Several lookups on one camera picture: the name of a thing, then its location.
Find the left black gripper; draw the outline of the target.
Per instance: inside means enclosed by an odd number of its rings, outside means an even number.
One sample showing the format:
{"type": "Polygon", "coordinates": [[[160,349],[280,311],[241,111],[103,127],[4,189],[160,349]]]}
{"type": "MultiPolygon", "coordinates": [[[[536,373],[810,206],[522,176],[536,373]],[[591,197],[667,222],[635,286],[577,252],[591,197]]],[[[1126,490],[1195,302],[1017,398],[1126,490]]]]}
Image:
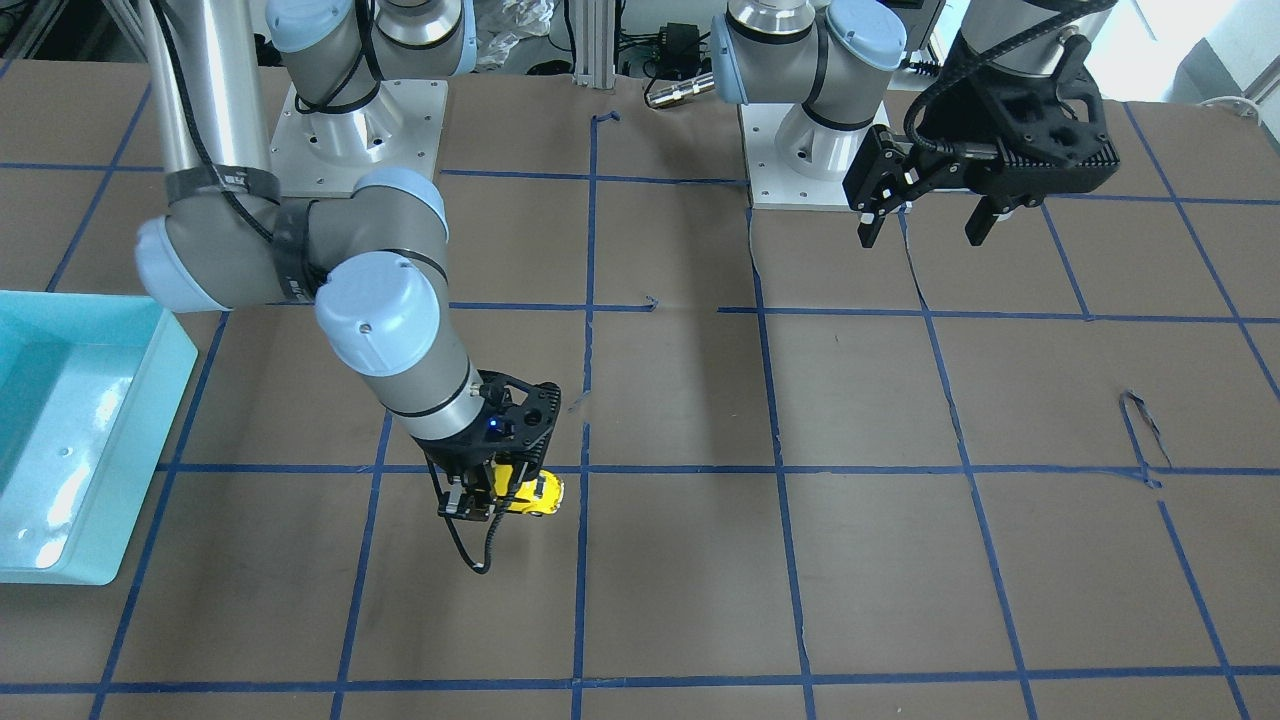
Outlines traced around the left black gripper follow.
{"type": "MultiPolygon", "coordinates": [[[[964,225],[973,247],[1030,196],[1091,192],[1121,165],[1098,86],[1075,60],[1048,76],[982,67],[931,97],[916,131],[955,149],[995,147],[992,158],[961,164],[965,186],[984,195],[964,225]]],[[[860,245],[873,247],[887,217],[933,190],[934,176],[934,151],[888,126],[868,126],[842,182],[860,215],[860,245]]]]}

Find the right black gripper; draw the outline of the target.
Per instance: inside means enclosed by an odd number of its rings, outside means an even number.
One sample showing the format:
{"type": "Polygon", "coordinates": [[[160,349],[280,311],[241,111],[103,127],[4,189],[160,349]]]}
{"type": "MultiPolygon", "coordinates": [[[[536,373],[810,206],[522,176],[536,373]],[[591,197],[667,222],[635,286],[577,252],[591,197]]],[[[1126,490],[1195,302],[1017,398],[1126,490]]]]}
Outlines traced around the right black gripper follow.
{"type": "Polygon", "coordinates": [[[445,519],[485,521],[497,500],[503,512],[547,514],[547,471],[536,470],[536,411],[489,410],[462,432],[444,439],[419,439],[429,461],[447,474],[447,487],[436,482],[438,515],[445,519]],[[475,470],[495,460],[493,470],[475,470]]]}

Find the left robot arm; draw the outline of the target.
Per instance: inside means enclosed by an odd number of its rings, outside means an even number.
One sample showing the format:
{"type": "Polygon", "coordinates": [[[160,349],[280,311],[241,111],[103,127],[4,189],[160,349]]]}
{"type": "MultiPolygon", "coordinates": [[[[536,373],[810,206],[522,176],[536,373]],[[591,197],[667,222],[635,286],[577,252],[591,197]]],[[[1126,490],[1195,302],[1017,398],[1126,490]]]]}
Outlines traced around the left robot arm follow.
{"type": "Polygon", "coordinates": [[[970,245],[1019,208],[1088,193],[1121,161],[1087,69],[1110,1],[973,1],[900,133],[876,120],[908,54],[879,1],[731,1],[713,23],[717,94],[790,105],[780,140],[803,174],[841,183],[872,247],[887,217],[936,190],[979,195],[970,245]]]}

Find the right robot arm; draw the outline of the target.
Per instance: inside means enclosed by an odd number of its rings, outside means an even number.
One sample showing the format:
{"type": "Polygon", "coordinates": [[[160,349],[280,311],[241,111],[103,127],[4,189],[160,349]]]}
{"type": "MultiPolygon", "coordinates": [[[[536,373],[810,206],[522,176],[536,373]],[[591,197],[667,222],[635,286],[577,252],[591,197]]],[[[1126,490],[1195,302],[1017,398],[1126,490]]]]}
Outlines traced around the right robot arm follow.
{"type": "Polygon", "coordinates": [[[543,466],[559,388],[475,366],[449,319],[443,197],[381,165],[338,199],[288,199],[269,167],[246,1],[147,1],[141,12],[163,128],[168,210],[134,263],[174,313],[310,300],[335,355],[428,461],[444,518],[553,514],[543,466]]]}

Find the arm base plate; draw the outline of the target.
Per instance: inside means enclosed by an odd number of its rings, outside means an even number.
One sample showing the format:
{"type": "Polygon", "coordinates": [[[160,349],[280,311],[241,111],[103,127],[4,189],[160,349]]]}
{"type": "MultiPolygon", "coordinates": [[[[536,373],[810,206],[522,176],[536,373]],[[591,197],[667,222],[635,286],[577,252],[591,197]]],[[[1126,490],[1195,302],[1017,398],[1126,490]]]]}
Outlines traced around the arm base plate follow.
{"type": "Polygon", "coordinates": [[[389,81],[351,114],[302,115],[289,87],[270,142],[282,196],[343,197],[383,167],[410,168],[433,181],[448,94],[443,79],[389,81]]]}
{"type": "Polygon", "coordinates": [[[754,209],[850,211],[844,178],[868,127],[831,129],[799,104],[742,105],[740,119],[754,209]]]}

